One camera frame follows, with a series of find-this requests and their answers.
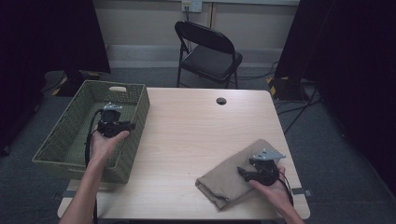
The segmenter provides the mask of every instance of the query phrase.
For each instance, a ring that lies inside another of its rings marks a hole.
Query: wooden table
[[[286,154],[292,189],[301,183],[267,91],[148,88],[150,109],[127,185],[102,183],[100,218],[125,219],[274,219],[279,214],[265,197],[251,191],[219,211],[195,187],[195,180],[257,139]],[[226,105],[218,105],[223,97]],[[76,190],[72,180],[67,190]],[[71,202],[64,198],[61,217]],[[303,194],[294,195],[302,218],[310,211]]]

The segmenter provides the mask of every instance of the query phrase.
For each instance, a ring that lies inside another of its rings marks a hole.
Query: wicker basket
[[[145,85],[85,81],[32,161],[52,175],[81,179],[85,172],[84,150],[91,118],[108,102],[121,105],[120,120],[136,122],[136,128],[118,143],[102,181],[127,183],[149,112]]]

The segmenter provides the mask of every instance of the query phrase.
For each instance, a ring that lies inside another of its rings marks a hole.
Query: baseboard
[[[177,67],[179,46],[109,45],[110,67]],[[237,49],[244,60],[241,67],[271,67],[282,49]]]

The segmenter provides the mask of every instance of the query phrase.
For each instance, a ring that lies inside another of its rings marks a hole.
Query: chair seat
[[[235,53],[237,68],[242,62],[242,55]],[[181,66],[193,73],[202,73],[217,81],[225,81],[227,76],[234,72],[232,70],[233,59],[229,54],[222,53],[203,46],[196,47],[182,61]]]

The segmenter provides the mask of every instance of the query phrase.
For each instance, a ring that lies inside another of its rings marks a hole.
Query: gray carpet
[[[239,76],[260,76],[268,70],[243,67]],[[61,75],[47,74],[47,87],[55,84]],[[111,75],[104,74],[101,80],[175,87],[176,78],[176,68],[114,68]],[[221,88],[189,74],[182,80],[196,88]],[[268,90],[263,78],[240,80],[239,86],[245,90]],[[314,87],[306,85],[306,89],[310,93]],[[0,223],[58,222],[60,201],[52,196],[62,193],[68,181],[47,175],[31,159],[70,100],[46,92],[39,111],[10,145],[10,156],[0,158]],[[303,105],[274,103],[278,112]],[[279,115],[284,130],[298,113],[296,110]],[[394,197],[366,159],[343,138],[339,127],[335,115],[319,102],[309,106],[286,133],[303,187],[313,193],[307,197],[311,217],[306,223],[396,223]],[[114,221],[101,220],[101,223]]]

